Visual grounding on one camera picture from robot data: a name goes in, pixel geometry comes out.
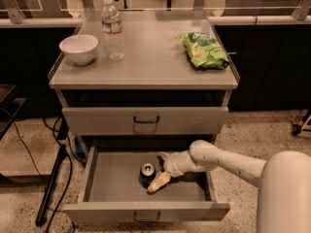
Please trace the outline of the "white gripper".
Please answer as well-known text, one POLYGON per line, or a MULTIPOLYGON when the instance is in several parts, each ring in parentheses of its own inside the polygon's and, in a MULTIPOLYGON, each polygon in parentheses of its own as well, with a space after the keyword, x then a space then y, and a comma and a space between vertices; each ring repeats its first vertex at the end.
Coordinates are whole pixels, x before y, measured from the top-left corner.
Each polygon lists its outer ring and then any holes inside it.
POLYGON ((194 167, 194 163, 187 150, 173 153, 160 152, 159 155, 163 160, 163 169, 165 172, 158 172, 155 175, 155 178, 148 186, 149 192, 158 191, 170 182, 171 177, 181 177, 185 173, 190 172, 194 167))

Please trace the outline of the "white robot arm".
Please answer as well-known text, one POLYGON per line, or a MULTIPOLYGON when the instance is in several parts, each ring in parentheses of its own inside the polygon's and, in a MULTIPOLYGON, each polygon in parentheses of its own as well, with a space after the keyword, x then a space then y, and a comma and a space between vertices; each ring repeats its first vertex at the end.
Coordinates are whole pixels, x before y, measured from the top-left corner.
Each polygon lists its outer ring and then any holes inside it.
POLYGON ((203 140, 191 143, 188 150, 160 156, 163 170, 149 192, 188 172, 221 167, 258 189, 256 233, 311 233, 311 156, 287 150, 261 160, 203 140))

